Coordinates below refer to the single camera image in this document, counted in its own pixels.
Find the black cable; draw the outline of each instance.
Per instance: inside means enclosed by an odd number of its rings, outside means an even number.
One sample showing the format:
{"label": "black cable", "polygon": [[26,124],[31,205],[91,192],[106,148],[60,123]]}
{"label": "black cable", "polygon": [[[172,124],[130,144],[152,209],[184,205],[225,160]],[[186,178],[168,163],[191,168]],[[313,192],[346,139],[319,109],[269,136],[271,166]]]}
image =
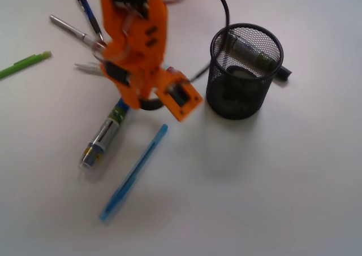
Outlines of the black cable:
{"label": "black cable", "polygon": [[[225,33],[224,33],[222,44],[221,44],[220,49],[217,52],[215,58],[217,58],[220,55],[222,49],[226,45],[226,37],[227,37],[229,25],[230,25],[229,7],[227,6],[226,0],[220,0],[220,1],[221,1],[222,5],[224,6],[224,9],[225,9],[226,28],[225,28]],[[198,78],[200,78],[209,68],[210,68],[210,63],[205,68],[203,68],[200,72],[198,72],[193,78],[189,79],[189,82],[192,83],[195,80],[197,80]]]}

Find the white desk surface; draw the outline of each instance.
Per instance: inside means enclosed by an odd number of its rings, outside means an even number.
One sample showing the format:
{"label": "white desk surface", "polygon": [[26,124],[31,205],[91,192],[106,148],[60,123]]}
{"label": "white desk surface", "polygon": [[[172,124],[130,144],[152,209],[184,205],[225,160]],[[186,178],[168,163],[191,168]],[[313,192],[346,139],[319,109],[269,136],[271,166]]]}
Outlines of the white desk surface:
{"label": "white desk surface", "polygon": [[[74,69],[92,34],[75,0],[0,0],[0,255],[340,256],[362,245],[360,0],[227,0],[231,22],[273,32],[293,71],[260,112],[232,122],[207,104],[184,123],[134,111],[98,180],[78,160],[119,94]],[[101,22],[99,0],[88,0]],[[219,0],[170,8],[166,61],[191,76],[224,25]],[[205,95],[207,75],[195,87]],[[97,217],[159,127],[169,132],[113,221]]]}

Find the light blue pen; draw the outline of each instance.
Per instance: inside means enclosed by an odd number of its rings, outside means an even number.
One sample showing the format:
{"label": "light blue pen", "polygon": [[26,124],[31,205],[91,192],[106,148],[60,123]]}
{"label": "light blue pen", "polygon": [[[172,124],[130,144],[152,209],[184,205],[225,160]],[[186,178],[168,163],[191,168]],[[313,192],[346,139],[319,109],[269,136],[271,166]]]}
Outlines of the light blue pen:
{"label": "light blue pen", "polygon": [[150,157],[151,153],[156,148],[157,144],[160,142],[160,140],[163,138],[165,133],[167,132],[167,125],[162,125],[161,129],[158,131],[154,139],[151,141],[151,143],[148,145],[147,149],[143,152],[140,159],[137,161],[137,163],[133,166],[131,172],[127,175],[123,183],[120,185],[120,187],[117,189],[116,192],[114,192],[113,196],[110,198],[109,202],[107,203],[106,207],[103,209],[102,213],[100,214],[100,220],[105,221],[109,215],[112,213],[114,208],[117,206],[117,204],[124,199],[127,192],[130,190],[132,185],[134,184],[135,180],[137,179],[138,173],[143,168],[145,162]]}

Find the pencil holder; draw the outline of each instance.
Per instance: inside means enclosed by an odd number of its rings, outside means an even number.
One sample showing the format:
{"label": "pencil holder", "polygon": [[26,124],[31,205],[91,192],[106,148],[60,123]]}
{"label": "pencil holder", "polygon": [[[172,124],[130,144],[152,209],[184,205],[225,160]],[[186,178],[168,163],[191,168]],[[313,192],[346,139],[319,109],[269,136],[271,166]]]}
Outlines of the pencil holder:
{"label": "pencil holder", "polygon": [[278,39],[263,27],[234,24],[212,40],[206,99],[226,119],[245,119],[263,104],[283,63]]}

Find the green marker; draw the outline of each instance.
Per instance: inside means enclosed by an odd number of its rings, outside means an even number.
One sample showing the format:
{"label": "green marker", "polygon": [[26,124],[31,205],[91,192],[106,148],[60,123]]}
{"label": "green marker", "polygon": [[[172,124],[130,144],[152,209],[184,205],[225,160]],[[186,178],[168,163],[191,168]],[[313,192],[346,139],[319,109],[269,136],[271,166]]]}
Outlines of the green marker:
{"label": "green marker", "polygon": [[34,65],[50,56],[51,56],[50,51],[45,51],[42,54],[38,55],[33,54],[31,57],[27,57],[19,62],[14,63],[14,65],[12,65],[11,67],[0,71],[0,79],[3,79],[6,76],[9,76],[15,72],[21,71],[27,67],[30,67],[31,65]]}

